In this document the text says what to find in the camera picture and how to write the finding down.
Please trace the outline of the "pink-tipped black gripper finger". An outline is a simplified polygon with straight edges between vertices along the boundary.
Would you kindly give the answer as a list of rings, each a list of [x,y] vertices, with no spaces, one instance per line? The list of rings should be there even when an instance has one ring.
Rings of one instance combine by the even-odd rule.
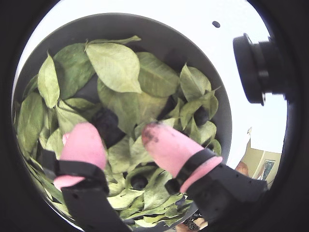
[[[149,123],[142,143],[155,163],[172,175],[169,194],[185,193],[210,224],[241,221],[268,190],[267,182],[252,179],[222,163],[208,148],[163,123]]]
[[[45,174],[61,191],[69,213],[85,232],[129,232],[107,200],[105,165],[101,137],[90,123],[77,124],[65,134],[60,159],[52,151],[42,152]]]

